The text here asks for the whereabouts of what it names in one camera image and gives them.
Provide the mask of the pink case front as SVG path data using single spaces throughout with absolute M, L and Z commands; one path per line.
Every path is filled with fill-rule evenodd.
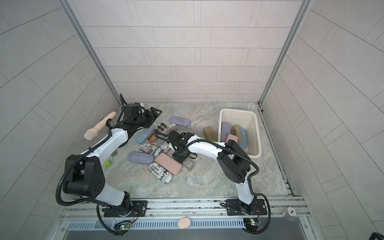
M 180 163 L 164 153 L 159 154 L 155 162 L 175 176 L 181 172 L 183 167 Z

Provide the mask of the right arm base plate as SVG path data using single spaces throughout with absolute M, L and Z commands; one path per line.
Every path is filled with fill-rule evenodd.
M 228 216 L 265 216 L 268 214 L 267 204 L 263 199 L 254 198 L 247 205 L 238 199 L 227 199 L 221 206 L 226 208 Z

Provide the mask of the purple glasses case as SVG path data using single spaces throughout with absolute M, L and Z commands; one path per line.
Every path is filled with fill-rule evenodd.
M 221 142 L 226 141 L 227 135 L 232 133 L 232 125 L 228 122 L 222 122 L 221 125 Z

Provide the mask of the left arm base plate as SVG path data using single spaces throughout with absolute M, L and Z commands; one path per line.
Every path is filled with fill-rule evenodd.
M 125 217 L 144 217 L 146 214 L 148 201 L 123 201 L 120 206 L 107 206 L 102 209 L 104 217 L 125 218 Z

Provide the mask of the brown tan glasses case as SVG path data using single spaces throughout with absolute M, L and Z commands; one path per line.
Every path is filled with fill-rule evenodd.
M 232 126 L 232 135 L 236 136 L 238 138 L 238 143 L 242 141 L 242 132 L 239 125 Z

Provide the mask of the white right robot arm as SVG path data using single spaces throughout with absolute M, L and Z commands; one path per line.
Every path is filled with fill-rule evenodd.
M 260 169 L 236 141 L 217 143 L 192 133 L 179 134 L 176 131 L 168 134 L 156 133 L 155 136 L 170 146 L 174 151 L 173 158 L 180 163 L 187 158 L 195 159 L 198 155 L 217 160 L 225 176 L 235 183 L 238 192 L 236 200 L 222 203 L 229 212 L 240 215 L 269 213 L 270 206 L 266 196 L 254 193 L 252 188 L 251 177 L 257 175 Z

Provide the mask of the cream plastic storage box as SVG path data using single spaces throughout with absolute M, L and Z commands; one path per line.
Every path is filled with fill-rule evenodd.
M 250 158 L 257 159 L 262 155 L 260 131 L 257 115 L 251 111 L 222 109 L 219 119 L 218 141 L 221 141 L 222 122 L 228 122 L 232 126 L 239 125 L 247 132 L 248 147 L 244 149 Z

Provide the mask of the grey rectangular case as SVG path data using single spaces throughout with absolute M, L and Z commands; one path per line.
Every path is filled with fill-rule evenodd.
M 192 169 L 194 168 L 194 163 L 193 161 L 186 159 L 182 162 L 182 166 L 185 167 L 188 171 L 192 171 Z

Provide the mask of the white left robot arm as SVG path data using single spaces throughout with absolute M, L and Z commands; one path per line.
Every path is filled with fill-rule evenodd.
M 91 202 L 106 207 L 115 215 L 128 215 L 132 210 L 129 193 L 108 185 L 102 166 L 138 130 L 151 127 L 161 113 L 154 107 L 145 109 L 139 103 L 128 104 L 119 116 L 111 112 L 87 130 L 87 139 L 95 138 L 104 127 L 108 127 L 108 134 L 82 154 L 70 155 L 66 159 L 65 171 L 55 193 L 57 203 L 72 206 Z

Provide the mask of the flag newspaper glasses case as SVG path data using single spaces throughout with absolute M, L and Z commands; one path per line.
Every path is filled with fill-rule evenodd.
M 162 152 L 162 149 L 160 147 L 152 145 L 150 143 L 140 144 L 139 150 L 143 151 L 144 153 L 151 154 L 155 157 L 157 157 Z

